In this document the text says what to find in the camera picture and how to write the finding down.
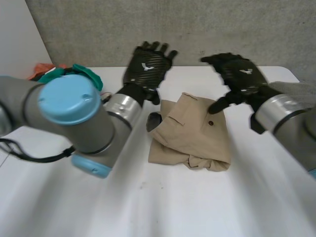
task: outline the carbon fiber hand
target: carbon fiber hand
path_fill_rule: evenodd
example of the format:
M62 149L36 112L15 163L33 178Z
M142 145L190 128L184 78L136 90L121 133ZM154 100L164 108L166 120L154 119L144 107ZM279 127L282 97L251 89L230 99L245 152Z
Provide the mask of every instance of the carbon fiber hand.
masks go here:
M136 47L123 76L124 85L133 83L142 87L147 94L146 99L154 104L159 104L157 88L171 68L173 58L178 54L173 50L165 56L168 44L164 43L160 50L156 50L158 46L159 42L150 45L145 41L142 46Z

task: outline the white logo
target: white logo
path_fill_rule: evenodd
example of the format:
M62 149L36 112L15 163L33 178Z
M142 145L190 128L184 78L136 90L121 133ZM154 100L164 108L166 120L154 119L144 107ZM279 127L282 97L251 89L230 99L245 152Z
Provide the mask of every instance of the white logo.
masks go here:
M248 69L248 71L245 71L245 70L239 70L241 71L242 73L247 73L247 74L251 74L252 73L252 69Z
M151 70L151 69L154 69L154 67L147 67L145 63L142 63L142 66L144 68L144 71L148 71L148 70Z

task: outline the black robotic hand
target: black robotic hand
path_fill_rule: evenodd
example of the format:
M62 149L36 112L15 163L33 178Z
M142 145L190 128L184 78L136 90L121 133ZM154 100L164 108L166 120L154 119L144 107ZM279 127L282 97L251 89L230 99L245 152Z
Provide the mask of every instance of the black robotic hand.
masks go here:
M208 111L216 114L227 108L230 104L249 104L253 111L269 98L281 94L268 87L268 83L256 65L249 59L231 53L221 53L201 58L202 62L212 65L224 80L224 84L230 88L224 97L219 98L212 104ZM251 128L263 133L264 128L255 120L255 113L251 116Z
M160 103L157 88L171 68L172 60L178 54L173 50L165 56L168 44L164 43L159 50L156 50L158 46L159 42L150 45L145 41L142 46L136 47L123 77L124 85L132 83L142 87L146 99L152 101L154 105Z

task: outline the green cloth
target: green cloth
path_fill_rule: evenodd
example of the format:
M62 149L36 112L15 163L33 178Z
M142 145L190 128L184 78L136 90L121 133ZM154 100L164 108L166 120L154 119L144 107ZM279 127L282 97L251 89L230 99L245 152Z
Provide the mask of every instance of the green cloth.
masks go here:
M47 84L50 81L59 78L63 75L71 74L81 75L90 79L95 88L97 88L99 91L102 90L103 83L101 81L101 78L98 75L96 75L93 71L91 71L89 68L86 68L79 64L73 64L71 71L69 71L69 69L56 68L55 70L43 75L39 79L39 82Z

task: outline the folded garment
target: folded garment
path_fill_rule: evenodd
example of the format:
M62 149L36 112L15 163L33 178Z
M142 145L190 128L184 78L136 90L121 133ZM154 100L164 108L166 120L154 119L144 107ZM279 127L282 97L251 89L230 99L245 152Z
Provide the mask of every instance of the folded garment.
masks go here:
M147 121L147 131L154 138L148 161L227 170L231 151L226 120L224 112L207 112L212 103L187 93L182 93L177 103L162 100L160 114L150 114Z

